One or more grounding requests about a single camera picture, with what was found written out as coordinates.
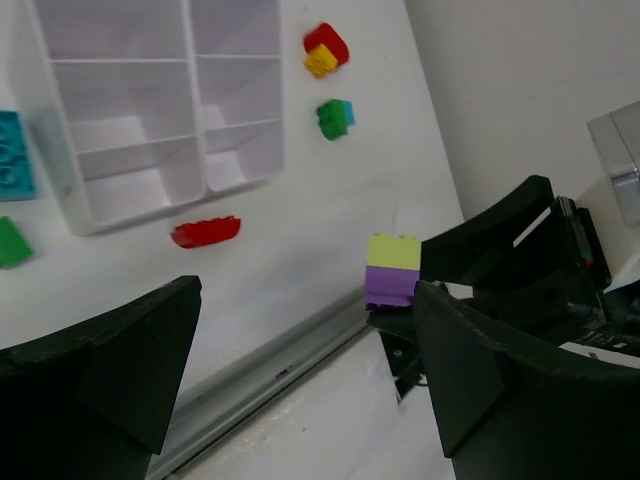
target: white plastic organizer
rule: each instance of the white plastic organizer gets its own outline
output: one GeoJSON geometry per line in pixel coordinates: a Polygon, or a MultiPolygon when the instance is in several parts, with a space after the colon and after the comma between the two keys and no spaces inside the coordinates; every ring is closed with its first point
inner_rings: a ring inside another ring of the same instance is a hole
{"type": "Polygon", "coordinates": [[[22,0],[10,79],[74,233],[284,167],[278,0],[22,0]]]}

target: yellow block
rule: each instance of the yellow block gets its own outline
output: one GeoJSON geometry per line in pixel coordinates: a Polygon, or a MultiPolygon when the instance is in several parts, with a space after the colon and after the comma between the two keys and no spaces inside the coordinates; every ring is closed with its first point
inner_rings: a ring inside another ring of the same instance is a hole
{"type": "Polygon", "coordinates": [[[314,77],[321,78],[338,67],[338,59],[321,43],[309,52],[307,59],[304,61],[304,66],[313,73],[314,77]]]}
{"type": "Polygon", "coordinates": [[[413,235],[394,238],[388,233],[376,233],[369,239],[367,265],[420,270],[421,249],[422,243],[413,235]]]}

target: blue lego brick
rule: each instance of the blue lego brick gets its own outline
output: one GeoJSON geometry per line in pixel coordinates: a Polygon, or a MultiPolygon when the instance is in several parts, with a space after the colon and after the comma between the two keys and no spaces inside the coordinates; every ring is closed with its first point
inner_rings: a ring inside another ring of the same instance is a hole
{"type": "Polygon", "coordinates": [[[0,201],[28,200],[36,188],[17,112],[0,111],[0,201]]]}
{"type": "Polygon", "coordinates": [[[356,119],[353,116],[353,105],[351,102],[345,100],[342,101],[342,105],[344,106],[344,116],[347,121],[347,126],[353,125],[356,123],[356,119]]]}

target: purple lego brick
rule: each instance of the purple lego brick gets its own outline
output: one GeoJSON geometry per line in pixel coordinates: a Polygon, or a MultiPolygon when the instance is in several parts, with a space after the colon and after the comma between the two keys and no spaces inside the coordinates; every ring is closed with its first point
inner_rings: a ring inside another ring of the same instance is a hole
{"type": "Polygon", "coordinates": [[[367,266],[365,305],[408,307],[420,279],[420,271],[367,266]]]}

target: red lego brick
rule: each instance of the red lego brick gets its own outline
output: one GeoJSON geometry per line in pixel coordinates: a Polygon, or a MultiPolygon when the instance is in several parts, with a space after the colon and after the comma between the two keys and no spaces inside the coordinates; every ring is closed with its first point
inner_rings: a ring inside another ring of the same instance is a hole
{"type": "Polygon", "coordinates": [[[321,23],[304,37],[304,49],[309,53],[321,43],[336,57],[338,66],[349,61],[349,47],[328,23],[321,23]]]}
{"type": "Polygon", "coordinates": [[[204,247],[232,239],[240,231],[241,224],[242,220],[236,217],[185,223],[171,232],[171,238],[182,248],[204,247]]]}

